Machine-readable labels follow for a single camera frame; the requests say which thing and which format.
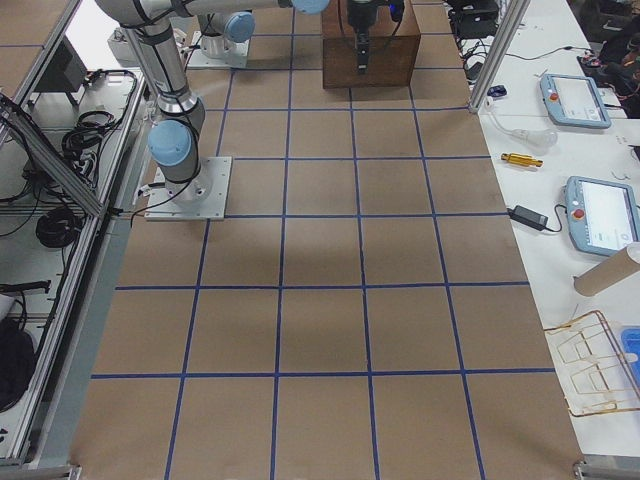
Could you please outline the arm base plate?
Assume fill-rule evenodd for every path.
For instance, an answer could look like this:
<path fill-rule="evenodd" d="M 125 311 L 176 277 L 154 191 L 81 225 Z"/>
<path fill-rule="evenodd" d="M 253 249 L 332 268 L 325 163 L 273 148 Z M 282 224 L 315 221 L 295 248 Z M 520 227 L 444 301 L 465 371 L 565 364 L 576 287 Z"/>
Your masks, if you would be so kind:
<path fill-rule="evenodd" d="M 150 221 L 192 221 L 225 218 L 232 158 L 201 157 L 200 172 L 189 186 L 181 190 L 177 184 L 154 188 L 149 195 L 149 209 L 143 212 Z"/>
<path fill-rule="evenodd" d="M 200 39 L 196 30 L 187 55 L 188 69 L 243 69 L 246 67 L 250 41 L 236 43 L 224 36 Z"/>

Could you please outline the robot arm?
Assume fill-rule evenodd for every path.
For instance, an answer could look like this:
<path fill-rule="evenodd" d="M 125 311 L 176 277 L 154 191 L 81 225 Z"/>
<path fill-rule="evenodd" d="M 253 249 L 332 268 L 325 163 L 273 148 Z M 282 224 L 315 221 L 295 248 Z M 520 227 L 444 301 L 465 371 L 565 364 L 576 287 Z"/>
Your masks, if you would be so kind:
<path fill-rule="evenodd" d="M 201 50 L 209 58 L 235 53 L 255 30 L 255 19 L 250 11 L 205 14 L 197 19 Z"/>
<path fill-rule="evenodd" d="M 203 17 L 201 33 L 225 36 L 234 21 L 253 23 L 256 9 L 293 8 L 323 12 L 327 1 L 100 1 L 98 6 L 133 37 L 134 58 L 157 90 L 162 120 L 148 136 L 149 151 L 164 175 L 171 200 L 191 203 L 209 195 L 202 172 L 199 134 L 205 119 L 202 100 L 193 92 L 174 39 L 170 19 Z"/>

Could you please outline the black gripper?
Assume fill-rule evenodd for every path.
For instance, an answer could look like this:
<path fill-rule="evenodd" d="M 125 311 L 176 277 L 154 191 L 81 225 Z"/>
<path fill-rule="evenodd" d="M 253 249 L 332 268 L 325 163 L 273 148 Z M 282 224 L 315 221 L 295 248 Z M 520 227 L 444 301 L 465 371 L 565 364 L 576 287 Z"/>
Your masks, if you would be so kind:
<path fill-rule="evenodd" d="M 378 3 L 376 1 L 347 1 L 347 21 L 354 29 L 354 51 L 357 73 L 367 72 L 370 57 L 369 29 L 376 23 Z"/>

